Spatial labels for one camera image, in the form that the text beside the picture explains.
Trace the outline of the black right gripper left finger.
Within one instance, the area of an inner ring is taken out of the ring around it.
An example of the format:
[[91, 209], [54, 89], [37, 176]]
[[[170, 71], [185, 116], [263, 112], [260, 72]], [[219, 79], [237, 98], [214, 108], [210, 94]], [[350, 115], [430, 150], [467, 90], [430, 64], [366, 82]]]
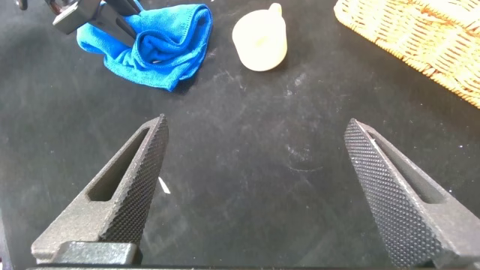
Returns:
[[31, 245], [50, 263], [66, 242], [138, 245], [169, 139], [165, 115], [142, 124]]

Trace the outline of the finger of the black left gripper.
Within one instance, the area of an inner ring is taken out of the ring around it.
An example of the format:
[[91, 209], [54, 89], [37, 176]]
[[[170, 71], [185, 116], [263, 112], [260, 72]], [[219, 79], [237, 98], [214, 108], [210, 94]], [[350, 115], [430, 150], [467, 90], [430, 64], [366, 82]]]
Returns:
[[105, 1], [79, 0], [64, 7], [53, 2], [52, 6], [56, 14], [52, 24], [67, 35], [90, 23], [124, 45], [134, 45], [137, 33], [128, 25], [125, 16], [121, 16]]
[[105, 2], [123, 17], [139, 14], [140, 5], [135, 0], [105, 0]]

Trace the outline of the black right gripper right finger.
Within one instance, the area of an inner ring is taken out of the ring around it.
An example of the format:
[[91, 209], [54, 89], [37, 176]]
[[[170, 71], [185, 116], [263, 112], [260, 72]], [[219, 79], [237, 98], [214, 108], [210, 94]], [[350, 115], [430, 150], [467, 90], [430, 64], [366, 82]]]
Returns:
[[351, 119], [343, 135], [393, 265], [479, 267], [479, 218], [372, 127]]

